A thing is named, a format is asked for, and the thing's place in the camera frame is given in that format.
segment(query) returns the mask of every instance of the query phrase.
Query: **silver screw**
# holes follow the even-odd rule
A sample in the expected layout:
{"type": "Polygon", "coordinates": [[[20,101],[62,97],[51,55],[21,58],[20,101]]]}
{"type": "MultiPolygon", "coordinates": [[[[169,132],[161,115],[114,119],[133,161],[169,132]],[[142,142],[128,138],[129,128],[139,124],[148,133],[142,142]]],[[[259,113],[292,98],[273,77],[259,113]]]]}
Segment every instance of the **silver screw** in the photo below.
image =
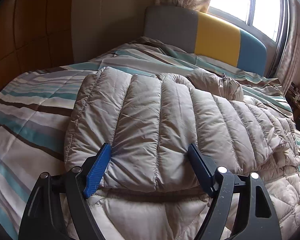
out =
{"type": "Polygon", "coordinates": [[[81,167],[80,167],[80,166],[74,166],[74,167],[71,169],[71,171],[72,171],[73,173],[78,173],[78,172],[81,171],[81,167]]]}
{"type": "Polygon", "coordinates": [[[46,177],[48,177],[48,173],[47,172],[43,172],[40,174],[40,178],[41,179],[45,179],[46,177]]]}
{"type": "Polygon", "coordinates": [[[227,168],[226,168],[226,167],[223,167],[223,166],[220,166],[220,167],[218,167],[218,171],[219,171],[220,173],[226,173],[226,172],[227,172],[227,168]]]}
{"type": "Polygon", "coordinates": [[[259,174],[255,173],[255,172],[252,172],[251,177],[253,177],[254,179],[257,179],[257,178],[259,178],[259,174]]]}

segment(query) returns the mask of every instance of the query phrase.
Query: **blue gripper tip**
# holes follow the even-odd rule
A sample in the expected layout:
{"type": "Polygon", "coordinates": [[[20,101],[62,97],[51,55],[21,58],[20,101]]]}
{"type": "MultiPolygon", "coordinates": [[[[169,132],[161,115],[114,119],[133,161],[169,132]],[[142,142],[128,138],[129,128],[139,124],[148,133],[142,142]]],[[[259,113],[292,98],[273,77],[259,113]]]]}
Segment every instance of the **blue gripper tip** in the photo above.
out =
{"type": "Polygon", "coordinates": [[[99,187],[100,181],[103,174],[108,166],[111,158],[111,146],[110,144],[105,144],[98,152],[98,158],[92,166],[89,174],[87,176],[86,187],[83,191],[85,198],[89,198],[93,193],[95,193],[99,187]]]}

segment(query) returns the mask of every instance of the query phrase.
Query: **striped bed sheet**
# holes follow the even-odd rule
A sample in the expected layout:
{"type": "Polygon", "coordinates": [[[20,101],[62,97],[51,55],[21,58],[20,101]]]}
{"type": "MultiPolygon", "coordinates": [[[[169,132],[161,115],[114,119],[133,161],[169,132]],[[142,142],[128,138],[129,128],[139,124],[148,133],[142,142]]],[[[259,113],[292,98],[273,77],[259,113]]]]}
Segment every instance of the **striped bed sheet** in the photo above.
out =
{"type": "MultiPolygon", "coordinates": [[[[65,132],[83,79],[105,66],[131,74],[187,75],[201,67],[237,80],[245,95],[274,114],[292,117],[277,79],[266,79],[176,47],[141,37],[89,62],[23,73],[0,92],[0,223],[12,239],[41,172],[65,172],[65,132]]],[[[296,131],[300,155],[300,132],[296,131]]]]}

